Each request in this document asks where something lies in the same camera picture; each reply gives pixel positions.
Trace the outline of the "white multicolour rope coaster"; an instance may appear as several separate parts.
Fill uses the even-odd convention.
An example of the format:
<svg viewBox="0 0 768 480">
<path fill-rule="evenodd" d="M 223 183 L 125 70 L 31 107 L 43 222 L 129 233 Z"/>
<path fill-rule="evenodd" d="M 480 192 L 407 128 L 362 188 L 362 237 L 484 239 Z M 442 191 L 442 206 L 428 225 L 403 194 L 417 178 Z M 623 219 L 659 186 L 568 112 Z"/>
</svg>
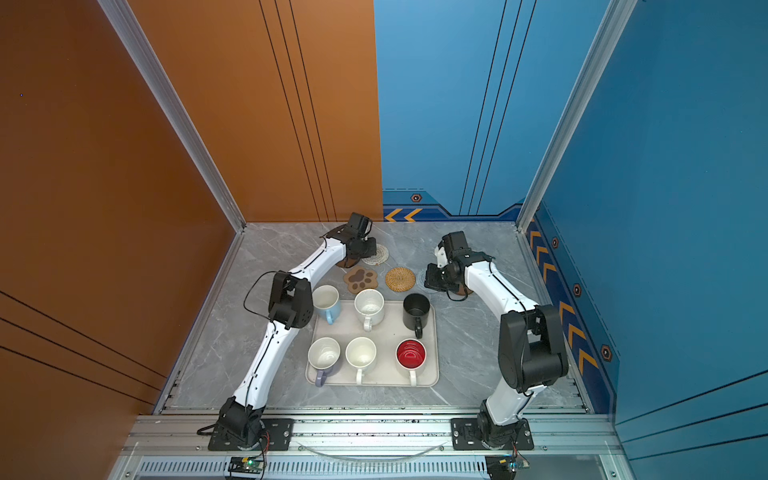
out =
<svg viewBox="0 0 768 480">
<path fill-rule="evenodd" d="M 384 264 L 388 258 L 388 248 L 382 244 L 377 244 L 375 253 L 370 257 L 363 258 L 362 262 L 369 266 L 378 266 Z"/>
</svg>

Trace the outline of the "cork paw print coaster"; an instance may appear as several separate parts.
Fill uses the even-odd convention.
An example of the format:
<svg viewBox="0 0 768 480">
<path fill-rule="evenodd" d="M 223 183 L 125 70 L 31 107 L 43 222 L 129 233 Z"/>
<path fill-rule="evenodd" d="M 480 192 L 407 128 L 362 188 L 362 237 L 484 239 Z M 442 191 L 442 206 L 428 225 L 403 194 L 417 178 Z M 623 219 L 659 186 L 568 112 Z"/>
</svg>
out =
<svg viewBox="0 0 768 480">
<path fill-rule="evenodd" d="M 365 269 L 362 266 L 356 266 L 350 269 L 343 277 L 347 290 L 353 294 L 378 288 L 378 274 L 374 270 Z"/>
</svg>

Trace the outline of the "woven rattan round coaster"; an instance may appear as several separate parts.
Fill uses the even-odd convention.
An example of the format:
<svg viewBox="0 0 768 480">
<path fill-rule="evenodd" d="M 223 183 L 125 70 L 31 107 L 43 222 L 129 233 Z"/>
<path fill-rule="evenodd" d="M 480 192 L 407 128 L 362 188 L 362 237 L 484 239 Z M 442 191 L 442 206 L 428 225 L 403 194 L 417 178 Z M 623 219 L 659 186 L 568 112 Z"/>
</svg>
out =
<svg viewBox="0 0 768 480">
<path fill-rule="evenodd" d="M 405 267 L 390 269 L 385 275 L 385 285 L 394 292 L 406 292 L 416 284 L 416 274 Z"/>
</svg>

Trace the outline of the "scratched brown wooden round coaster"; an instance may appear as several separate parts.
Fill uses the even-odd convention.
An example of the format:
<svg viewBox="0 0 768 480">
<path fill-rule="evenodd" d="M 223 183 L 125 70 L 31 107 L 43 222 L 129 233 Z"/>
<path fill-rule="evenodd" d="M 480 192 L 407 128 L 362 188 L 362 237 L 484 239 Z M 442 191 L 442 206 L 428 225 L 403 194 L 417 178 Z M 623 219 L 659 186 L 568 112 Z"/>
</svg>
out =
<svg viewBox="0 0 768 480">
<path fill-rule="evenodd" d="M 350 269 L 359 263 L 359 258 L 344 258 L 336 263 L 336 266 L 342 269 Z"/>
</svg>

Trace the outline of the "plain brown wooden round coaster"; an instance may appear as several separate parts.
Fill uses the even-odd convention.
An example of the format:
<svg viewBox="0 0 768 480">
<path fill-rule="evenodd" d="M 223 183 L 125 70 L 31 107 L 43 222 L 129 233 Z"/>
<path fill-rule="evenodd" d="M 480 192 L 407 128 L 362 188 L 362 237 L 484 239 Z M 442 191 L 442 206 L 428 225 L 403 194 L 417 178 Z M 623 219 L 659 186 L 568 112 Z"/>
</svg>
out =
<svg viewBox="0 0 768 480">
<path fill-rule="evenodd" d="M 453 291 L 449 290 L 446 292 L 448 298 L 451 301 L 456 302 L 465 301 L 471 294 L 472 291 L 463 284 L 459 284 L 458 287 Z"/>
</svg>

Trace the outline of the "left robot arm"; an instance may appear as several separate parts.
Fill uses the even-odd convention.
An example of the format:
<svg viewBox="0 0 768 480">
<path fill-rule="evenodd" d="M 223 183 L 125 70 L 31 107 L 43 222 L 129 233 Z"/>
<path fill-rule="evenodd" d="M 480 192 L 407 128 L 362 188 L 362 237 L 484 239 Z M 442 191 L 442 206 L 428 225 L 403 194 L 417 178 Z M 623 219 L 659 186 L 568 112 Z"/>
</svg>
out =
<svg viewBox="0 0 768 480">
<path fill-rule="evenodd" d="M 306 260 L 287 271 L 273 272 L 265 335 L 249 370 L 219 409 L 216 422 L 198 430 L 208 433 L 210 451 L 263 450 L 267 427 L 262 422 L 272 383 L 299 331 L 314 317 L 312 293 L 318 282 L 339 264 L 353 266 L 376 253 L 370 235 L 373 221 L 359 213 L 327 231 L 322 244 Z"/>
</svg>

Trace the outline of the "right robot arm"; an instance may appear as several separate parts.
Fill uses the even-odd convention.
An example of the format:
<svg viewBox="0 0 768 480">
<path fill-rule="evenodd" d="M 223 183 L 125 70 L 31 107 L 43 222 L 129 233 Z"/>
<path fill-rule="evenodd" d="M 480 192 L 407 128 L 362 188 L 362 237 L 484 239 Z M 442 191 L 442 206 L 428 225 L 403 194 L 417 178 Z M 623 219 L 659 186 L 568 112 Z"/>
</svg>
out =
<svg viewBox="0 0 768 480">
<path fill-rule="evenodd" d="M 492 256 L 472 249 L 465 233 L 444 235 L 427 266 L 425 286 L 447 294 L 472 292 L 499 317 L 498 365 L 501 380 L 482 402 L 477 416 L 479 441 L 489 449 L 532 447 L 523 411 L 569 371 L 557 308 L 522 294 L 498 270 Z"/>
</svg>

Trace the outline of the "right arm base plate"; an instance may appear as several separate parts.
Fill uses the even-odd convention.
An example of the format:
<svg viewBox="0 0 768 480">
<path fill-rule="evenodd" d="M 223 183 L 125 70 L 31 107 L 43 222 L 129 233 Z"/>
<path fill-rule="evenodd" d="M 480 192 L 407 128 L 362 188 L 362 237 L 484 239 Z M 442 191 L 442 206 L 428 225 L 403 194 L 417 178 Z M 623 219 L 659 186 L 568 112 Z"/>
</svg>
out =
<svg viewBox="0 0 768 480">
<path fill-rule="evenodd" d="M 499 427 L 493 423 L 480 426 L 477 418 L 453 418 L 450 425 L 453 449 L 457 451 L 532 451 L 535 448 L 527 419 Z"/>
</svg>

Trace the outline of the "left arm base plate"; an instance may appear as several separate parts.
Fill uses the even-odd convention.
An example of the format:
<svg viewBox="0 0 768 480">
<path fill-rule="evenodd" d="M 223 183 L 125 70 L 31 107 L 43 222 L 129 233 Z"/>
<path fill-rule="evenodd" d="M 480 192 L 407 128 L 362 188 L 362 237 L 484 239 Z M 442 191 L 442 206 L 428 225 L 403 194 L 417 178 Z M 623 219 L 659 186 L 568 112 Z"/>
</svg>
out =
<svg viewBox="0 0 768 480">
<path fill-rule="evenodd" d="M 292 418 L 261 418 L 231 431 L 221 425 L 208 425 L 197 434 L 208 438 L 210 451 L 287 451 L 294 429 Z"/>
</svg>

